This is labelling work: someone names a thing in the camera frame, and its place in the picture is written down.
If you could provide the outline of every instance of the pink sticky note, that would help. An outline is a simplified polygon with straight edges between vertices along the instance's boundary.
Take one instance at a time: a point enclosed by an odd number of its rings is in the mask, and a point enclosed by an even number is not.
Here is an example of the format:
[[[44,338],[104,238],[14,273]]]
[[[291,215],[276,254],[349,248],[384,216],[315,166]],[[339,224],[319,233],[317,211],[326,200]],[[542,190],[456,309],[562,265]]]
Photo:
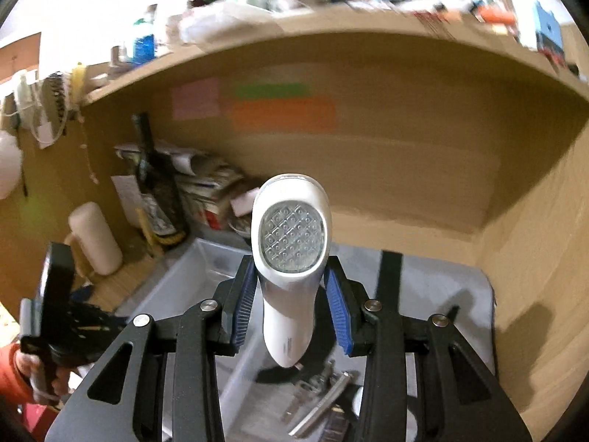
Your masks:
[[[219,78],[199,79],[171,89],[174,120],[215,117],[219,107]]]

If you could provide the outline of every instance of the metal tool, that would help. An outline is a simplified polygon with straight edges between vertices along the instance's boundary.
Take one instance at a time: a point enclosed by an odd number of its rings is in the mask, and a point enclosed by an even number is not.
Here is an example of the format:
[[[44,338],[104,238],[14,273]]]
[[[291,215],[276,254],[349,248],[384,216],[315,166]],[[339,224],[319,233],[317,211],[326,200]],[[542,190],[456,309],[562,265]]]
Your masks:
[[[285,413],[282,414],[281,422],[285,425],[291,423],[292,419],[295,417],[296,413],[299,409],[304,406],[306,403],[310,402],[313,398],[314,394],[314,387],[310,385],[310,383],[305,382],[304,380],[299,380],[294,385],[294,395],[293,400],[286,408]]]
[[[329,392],[325,394],[317,405],[311,409],[311,412],[309,412],[304,419],[302,419],[301,422],[289,432],[289,435],[294,438],[303,437],[305,433],[317,423],[321,416],[331,408],[337,398],[342,395],[346,386],[352,382],[355,377],[356,373],[354,371],[342,372]]]
[[[329,379],[333,373],[334,361],[329,361],[325,363],[323,371],[312,376],[309,382],[299,380],[295,384],[293,400],[282,415],[281,422],[289,425],[302,406],[311,402],[313,397],[322,397],[328,388]]]
[[[334,373],[334,360],[325,363],[325,367],[321,373],[311,377],[308,383],[317,390],[317,394],[323,394],[328,388],[329,379]]]

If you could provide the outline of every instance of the red sleeve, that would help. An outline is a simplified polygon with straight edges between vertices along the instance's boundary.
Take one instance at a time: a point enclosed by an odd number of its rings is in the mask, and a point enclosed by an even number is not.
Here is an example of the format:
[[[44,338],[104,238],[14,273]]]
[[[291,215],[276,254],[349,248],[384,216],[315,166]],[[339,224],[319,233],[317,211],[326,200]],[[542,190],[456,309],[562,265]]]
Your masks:
[[[0,349],[0,395],[13,406],[34,403],[33,391],[14,364],[18,344]]]

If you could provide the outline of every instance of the white cylindrical container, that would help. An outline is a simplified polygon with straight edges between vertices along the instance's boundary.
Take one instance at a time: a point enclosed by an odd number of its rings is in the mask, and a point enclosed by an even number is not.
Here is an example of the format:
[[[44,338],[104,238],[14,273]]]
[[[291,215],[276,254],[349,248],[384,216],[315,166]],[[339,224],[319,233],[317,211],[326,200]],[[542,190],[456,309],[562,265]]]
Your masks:
[[[72,234],[97,274],[108,276],[121,267],[123,253],[98,204],[91,201],[74,209],[69,222]]]
[[[0,199],[8,197],[21,179],[22,151],[17,139],[0,129]]]

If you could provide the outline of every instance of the white bag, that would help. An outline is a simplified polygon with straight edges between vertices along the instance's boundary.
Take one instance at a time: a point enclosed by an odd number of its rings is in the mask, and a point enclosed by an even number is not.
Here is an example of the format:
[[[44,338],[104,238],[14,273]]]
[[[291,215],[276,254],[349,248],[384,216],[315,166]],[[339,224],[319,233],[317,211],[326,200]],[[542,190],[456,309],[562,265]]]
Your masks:
[[[22,151],[17,139],[0,130],[0,199],[6,198],[21,178]]]
[[[207,6],[192,8],[183,15],[178,28],[180,39],[185,44],[210,43],[215,35],[243,25],[257,25],[272,21],[272,12],[256,6],[215,1]]]

